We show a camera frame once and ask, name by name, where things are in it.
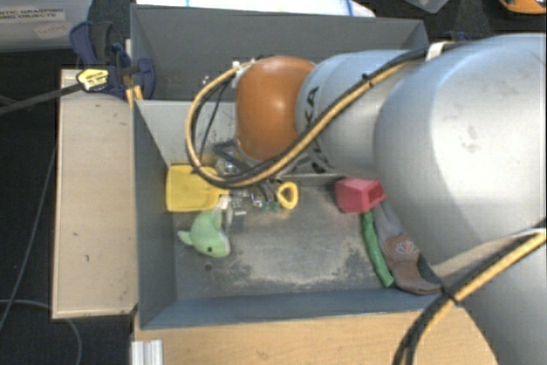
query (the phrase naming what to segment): green tube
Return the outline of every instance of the green tube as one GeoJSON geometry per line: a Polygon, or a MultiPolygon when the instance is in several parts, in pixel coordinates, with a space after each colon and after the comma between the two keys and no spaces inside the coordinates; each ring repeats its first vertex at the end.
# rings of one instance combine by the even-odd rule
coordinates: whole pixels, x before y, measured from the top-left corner
{"type": "Polygon", "coordinates": [[[374,229],[373,212],[369,210],[367,213],[363,213],[361,215],[361,222],[368,255],[370,256],[370,261],[374,266],[376,275],[378,275],[378,278],[384,287],[391,287],[395,283],[395,280],[391,276],[391,272],[385,264],[382,250],[379,248],[378,237],[376,236],[376,230],[374,229]]]}

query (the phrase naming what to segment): yellow cable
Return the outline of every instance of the yellow cable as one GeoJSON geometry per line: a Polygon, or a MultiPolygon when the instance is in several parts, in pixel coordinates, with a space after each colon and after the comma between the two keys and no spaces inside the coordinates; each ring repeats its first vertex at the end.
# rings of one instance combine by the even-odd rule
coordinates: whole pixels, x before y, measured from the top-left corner
{"type": "MultiPolygon", "coordinates": [[[[394,74],[399,68],[401,68],[403,65],[405,65],[407,62],[402,62],[401,64],[397,64],[396,66],[387,69],[386,71],[382,72],[381,74],[378,74],[373,79],[371,79],[369,82],[366,82],[362,84],[360,87],[355,89],[352,93],[350,93],[348,96],[346,96],[344,99],[342,99],[339,103],[334,105],[319,121],[318,123],[304,136],[297,144],[295,144],[292,149],[287,153],[286,156],[278,160],[276,163],[274,163],[269,168],[265,169],[261,173],[255,175],[254,177],[251,177],[247,180],[240,181],[238,183],[233,183],[233,187],[245,187],[247,185],[253,185],[256,182],[262,181],[276,173],[278,173],[282,168],[284,168],[287,164],[289,164],[294,158],[296,158],[299,154],[301,154],[310,144],[311,142],[319,135],[319,133],[336,117],[339,115],[342,111],[344,111],[349,105],[351,105],[355,100],[357,100],[359,97],[361,97],[367,90],[369,90],[372,86],[378,84],[379,82],[383,81],[384,79],[388,78],[392,74],[394,74]]],[[[200,171],[205,174],[211,181],[217,181],[219,183],[226,182],[225,179],[220,177],[216,174],[211,174],[206,169],[203,168],[203,164],[199,161],[199,158],[197,157],[196,150],[194,149],[194,145],[191,141],[191,119],[194,115],[194,112],[198,106],[198,103],[203,99],[203,97],[211,91],[215,86],[219,85],[222,81],[231,78],[240,68],[244,68],[246,66],[249,66],[252,64],[252,62],[246,62],[242,64],[241,66],[238,66],[236,68],[231,68],[230,70],[227,70],[225,73],[221,74],[219,77],[211,81],[209,84],[207,84],[197,95],[196,98],[193,100],[190,110],[188,112],[188,116],[186,117],[186,125],[185,125],[185,142],[186,142],[186,149],[188,151],[188,155],[191,158],[194,165],[200,169],[200,171]]]]}
{"type": "MultiPolygon", "coordinates": [[[[534,236],[533,238],[529,238],[526,242],[519,245],[517,248],[500,258],[499,261],[492,264],[482,273],[477,275],[474,279],[469,281],[466,285],[458,289],[454,293],[454,299],[456,300],[456,302],[461,303],[473,292],[477,291],[480,287],[491,281],[494,277],[505,271],[507,268],[513,266],[523,257],[537,250],[540,246],[544,245],[545,240],[545,233],[538,233],[538,235],[534,236]]],[[[433,326],[435,326],[440,320],[443,319],[443,317],[449,312],[450,309],[455,306],[455,304],[456,303],[454,301],[449,300],[441,305],[435,316],[427,323],[421,341],[423,341],[423,338],[425,338],[426,334],[428,334],[432,330],[433,326]]]]}

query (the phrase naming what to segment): small green object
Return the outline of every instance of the small green object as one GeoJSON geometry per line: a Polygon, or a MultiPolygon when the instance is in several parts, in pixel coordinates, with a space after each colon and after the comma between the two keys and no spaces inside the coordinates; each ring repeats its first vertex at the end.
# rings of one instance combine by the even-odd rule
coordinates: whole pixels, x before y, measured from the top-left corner
{"type": "Polygon", "coordinates": [[[378,275],[379,280],[384,287],[392,287],[395,280],[391,276],[390,269],[385,264],[382,250],[379,247],[378,237],[376,236],[376,230],[374,229],[374,217],[373,212],[368,211],[361,215],[363,237],[367,244],[368,255],[378,275]]]}
{"type": "Polygon", "coordinates": [[[177,234],[182,242],[205,256],[226,257],[230,254],[230,241],[222,231],[220,209],[204,210],[194,220],[189,232],[177,234]]]}

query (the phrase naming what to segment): wooden board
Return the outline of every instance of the wooden board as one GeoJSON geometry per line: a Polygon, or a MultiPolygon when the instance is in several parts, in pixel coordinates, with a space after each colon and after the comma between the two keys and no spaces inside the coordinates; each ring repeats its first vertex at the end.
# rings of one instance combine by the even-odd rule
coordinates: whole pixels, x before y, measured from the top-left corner
{"type": "MultiPolygon", "coordinates": [[[[418,312],[225,327],[141,331],[134,339],[163,342],[164,365],[389,365],[418,312]]],[[[453,309],[425,337],[420,365],[496,365],[482,333],[453,309]]]]}

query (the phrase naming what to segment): yellow ring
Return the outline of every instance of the yellow ring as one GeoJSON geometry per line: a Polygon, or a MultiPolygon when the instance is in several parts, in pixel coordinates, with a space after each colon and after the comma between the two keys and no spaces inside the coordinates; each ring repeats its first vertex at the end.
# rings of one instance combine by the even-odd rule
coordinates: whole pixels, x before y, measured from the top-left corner
{"type": "Polygon", "coordinates": [[[294,209],[298,205],[298,201],[300,198],[298,186],[296,185],[296,183],[293,183],[292,181],[286,181],[285,183],[280,185],[279,189],[277,190],[277,198],[279,204],[284,209],[294,209]],[[285,191],[288,191],[290,193],[290,199],[287,199],[287,197],[285,196],[285,191]]]}

